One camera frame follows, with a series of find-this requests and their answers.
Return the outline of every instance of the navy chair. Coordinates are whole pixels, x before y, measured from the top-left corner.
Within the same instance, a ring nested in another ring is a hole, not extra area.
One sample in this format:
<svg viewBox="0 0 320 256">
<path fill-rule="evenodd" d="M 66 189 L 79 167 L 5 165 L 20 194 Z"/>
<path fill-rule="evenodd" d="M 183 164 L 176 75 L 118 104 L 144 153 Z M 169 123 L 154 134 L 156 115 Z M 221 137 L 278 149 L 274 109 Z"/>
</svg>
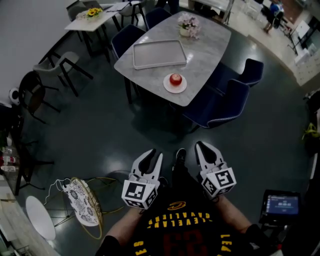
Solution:
<svg viewBox="0 0 320 256">
<path fill-rule="evenodd" d="M 263 70 L 264 64 L 262 62 L 250 58 L 245 61 L 242 74 L 238 74 L 220 62 L 206 84 L 225 94 L 229 80 L 235 79 L 252 87 L 260 82 Z"/>
<path fill-rule="evenodd" d="M 154 26 L 158 25 L 160 22 L 171 16 L 170 12 L 167 12 L 165 9 L 158 7 L 148 12 L 145 15 L 146 24 L 148 30 L 152 29 Z"/>
<path fill-rule="evenodd" d="M 181 111 L 182 115 L 196 123 L 191 133 L 199 127 L 214 128 L 241 115 L 249 90 L 247 84 L 234 79 L 228 82 L 225 95 L 218 94 L 212 87 L 205 85 L 188 106 L 177 111 Z"/>
<path fill-rule="evenodd" d="M 119 31 L 111 40 L 116 58 L 119 59 L 144 33 L 145 31 L 132 24 Z M 126 77 L 124 77 L 124 84 L 129 104 L 132 104 L 130 80 Z M 137 85 L 132 82 L 132 86 L 138 95 Z"/>
</svg>

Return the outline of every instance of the dark floor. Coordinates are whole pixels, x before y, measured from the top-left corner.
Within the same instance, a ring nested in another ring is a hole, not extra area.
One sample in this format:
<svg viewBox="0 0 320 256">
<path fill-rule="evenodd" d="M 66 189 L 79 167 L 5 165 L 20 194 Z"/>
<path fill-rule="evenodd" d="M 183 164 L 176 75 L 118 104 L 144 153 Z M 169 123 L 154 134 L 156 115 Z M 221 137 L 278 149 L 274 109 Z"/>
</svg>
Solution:
<svg viewBox="0 0 320 256">
<path fill-rule="evenodd" d="M 111 38 L 116 29 L 107 25 Z M 64 88 L 58 79 L 43 78 L 43 83 L 57 87 L 59 92 L 47 91 L 46 100 L 61 108 L 58 114 L 44 106 L 37 115 L 50 125 L 44 125 L 29 115 L 23 128 L 23 140 L 39 140 L 30 151 L 39 160 L 53 160 L 55 165 L 36 170 L 32 183 L 46 187 L 37 190 L 26 187 L 20 191 L 18 201 L 34 195 L 44 202 L 50 184 L 65 177 L 105 177 L 117 170 L 130 170 L 133 161 L 143 152 L 156 148 L 163 152 L 162 175 L 170 180 L 173 152 L 184 147 L 188 150 L 186 165 L 195 177 L 199 172 L 194 145 L 205 141 L 219 148 L 228 165 L 233 168 L 237 185 L 227 197 L 253 223 L 259 220 L 262 198 L 266 189 L 304 192 L 308 182 L 309 159 L 301 140 L 307 123 L 303 92 L 295 79 L 280 63 L 243 35 L 232 30 L 229 45 L 222 62 L 241 73 L 247 58 L 264 63 L 262 81 L 250 90 L 243 114 L 236 120 L 214 129 L 200 128 L 182 136 L 173 131 L 173 113 L 161 99 L 153 103 L 142 102 L 134 93 L 133 104 L 128 105 L 124 79 L 107 63 L 104 55 L 90 58 L 84 43 L 73 34 L 57 50 L 77 52 L 79 66 L 94 76 L 89 80 L 72 71 L 71 80 L 79 92 L 76 98 L 70 88 Z M 183 128 L 191 124 L 183 118 Z M 102 209 L 108 211 L 122 206 L 122 185 L 100 192 Z M 58 197 L 50 208 L 61 209 Z M 127 211 L 104 216 L 105 234 Z M 90 238 L 76 219 L 56 229 L 52 246 L 63 256 L 94 255 L 100 241 Z"/>
</svg>

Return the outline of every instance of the marble table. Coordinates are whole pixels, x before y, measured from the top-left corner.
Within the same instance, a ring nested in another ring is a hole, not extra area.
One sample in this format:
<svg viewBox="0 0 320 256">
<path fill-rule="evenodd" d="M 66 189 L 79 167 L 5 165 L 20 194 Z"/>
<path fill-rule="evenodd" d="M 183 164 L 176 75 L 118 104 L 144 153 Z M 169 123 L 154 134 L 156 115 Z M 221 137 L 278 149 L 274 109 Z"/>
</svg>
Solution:
<svg viewBox="0 0 320 256">
<path fill-rule="evenodd" d="M 159 40 L 180 40 L 186 57 L 186 65 L 171 65 L 136 70 L 133 66 L 133 47 L 131 46 L 115 63 L 114 68 L 123 76 L 150 91 L 179 106 L 187 106 L 213 73 L 220 62 L 231 32 L 214 21 L 195 15 L 201 25 L 199 39 L 182 37 L 179 34 L 179 12 L 140 37 L 135 44 Z M 170 73 L 178 73 L 185 77 L 187 87 L 181 93 L 170 93 L 164 85 L 164 77 Z"/>
</svg>

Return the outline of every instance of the yellow lettering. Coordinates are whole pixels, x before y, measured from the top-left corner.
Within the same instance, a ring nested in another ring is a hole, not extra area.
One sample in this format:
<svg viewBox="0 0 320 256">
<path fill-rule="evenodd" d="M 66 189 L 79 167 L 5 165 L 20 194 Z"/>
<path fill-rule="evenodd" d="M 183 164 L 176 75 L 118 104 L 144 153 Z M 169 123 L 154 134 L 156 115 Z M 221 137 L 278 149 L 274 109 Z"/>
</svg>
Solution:
<svg viewBox="0 0 320 256">
<path fill-rule="evenodd" d="M 147 252 L 146 249 L 140 250 L 140 251 L 136 251 L 135 255 L 140 255 L 140 254 L 145 254 Z"/>
<path fill-rule="evenodd" d="M 229 252 L 229 253 L 231 252 L 231 250 L 230 250 L 228 247 L 224 246 L 224 245 L 222 245 L 221 251 L 223 251 L 223 252 Z"/>
<path fill-rule="evenodd" d="M 144 245 L 144 241 L 139 241 L 139 242 L 135 242 L 134 243 L 134 247 L 137 247 L 137 246 L 143 246 Z"/>
<path fill-rule="evenodd" d="M 232 242 L 231 241 L 222 241 L 222 244 L 231 246 Z"/>
</svg>

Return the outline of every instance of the person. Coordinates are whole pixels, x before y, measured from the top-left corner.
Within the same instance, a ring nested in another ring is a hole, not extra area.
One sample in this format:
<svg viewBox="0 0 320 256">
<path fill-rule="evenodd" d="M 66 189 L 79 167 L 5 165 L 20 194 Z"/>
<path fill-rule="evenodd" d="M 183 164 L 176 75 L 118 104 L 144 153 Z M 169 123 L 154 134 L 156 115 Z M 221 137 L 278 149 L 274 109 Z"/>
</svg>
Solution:
<svg viewBox="0 0 320 256">
<path fill-rule="evenodd" d="M 210 201 L 176 154 L 172 188 L 158 189 L 150 208 L 131 208 L 107 232 L 96 256 L 269 256 L 277 249 L 225 197 Z"/>
<path fill-rule="evenodd" d="M 170 13 L 172 15 L 176 14 L 179 11 L 179 0 L 158 0 L 155 7 L 164 8 L 167 2 L 170 6 Z"/>
<path fill-rule="evenodd" d="M 282 3 L 280 2 L 280 0 L 273 0 L 268 13 L 266 14 L 268 23 L 263 28 L 264 32 L 268 34 L 273 27 L 277 29 L 283 16 L 284 8 L 282 6 Z"/>
</svg>

